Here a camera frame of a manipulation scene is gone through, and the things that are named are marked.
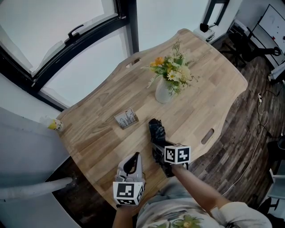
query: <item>black and white square pattern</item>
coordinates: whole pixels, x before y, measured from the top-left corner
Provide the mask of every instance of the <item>black and white square pattern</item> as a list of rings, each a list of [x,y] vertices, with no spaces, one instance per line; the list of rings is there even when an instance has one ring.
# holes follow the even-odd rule
[[[134,185],[130,183],[119,183],[117,190],[117,197],[133,198]]]
[[[175,149],[165,148],[165,160],[168,162],[175,162]]]
[[[132,199],[119,199],[118,202],[124,205],[136,205],[135,201]]]
[[[188,162],[190,156],[189,148],[182,148],[177,150],[177,162]]]
[[[143,187],[141,187],[141,190],[139,190],[138,197],[137,197],[138,202],[140,201],[142,195],[143,195]]]

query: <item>white marker cube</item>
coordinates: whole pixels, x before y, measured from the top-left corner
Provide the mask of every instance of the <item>white marker cube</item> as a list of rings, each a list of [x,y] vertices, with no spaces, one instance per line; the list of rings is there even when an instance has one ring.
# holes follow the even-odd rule
[[[191,147],[188,146],[165,146],[164,161],[171,164],[190,163]]]
[[[143,182],[113,182],[114,200],[117,204],[138,205],[143,192]]]

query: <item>t-shirt sleeve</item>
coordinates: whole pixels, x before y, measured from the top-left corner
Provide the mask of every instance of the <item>t-shirt sleeve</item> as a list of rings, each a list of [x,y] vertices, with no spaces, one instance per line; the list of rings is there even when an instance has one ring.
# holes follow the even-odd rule
[[[231,202],[220,209],[215,207],[211,213],[214,219],[225,227],[233,224],[240,228],[272,228],[268,218],[242,202]]]

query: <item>table top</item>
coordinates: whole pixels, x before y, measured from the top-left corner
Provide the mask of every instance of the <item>table top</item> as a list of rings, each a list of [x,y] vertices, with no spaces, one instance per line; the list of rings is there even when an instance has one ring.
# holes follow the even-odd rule
[[[201,78],[161,104],[155,99],[157,82],[146,88],[154,73],[141,67],[166,56],[178,39],[180,50],[190,49],[195,60],[189,65],[192,74]],[[127,155],[140,152],[146,178],[141,207],[167,182],[152,158],[148,122],[161,119],[167,140],[191,146],[193,161],[218,139],[232,103],[246,88],[245,78],[222,54],[182,29],[165,43],[121,62],[98,88],[64,110],[58,119],[63,121],[65,130],[59,135],[85,177],[114,208],[113,181],[118,164]],[[123,130],[114,116],[130,107],[139,121]],[[210,129],[213,135],[202,144]]]

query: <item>person's left arm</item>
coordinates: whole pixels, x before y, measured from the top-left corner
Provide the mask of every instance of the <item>person's left arm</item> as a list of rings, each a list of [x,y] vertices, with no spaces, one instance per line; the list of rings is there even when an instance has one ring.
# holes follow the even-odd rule
[[[132,206],[121,206],[117,209],[112,228],[133,228]]]

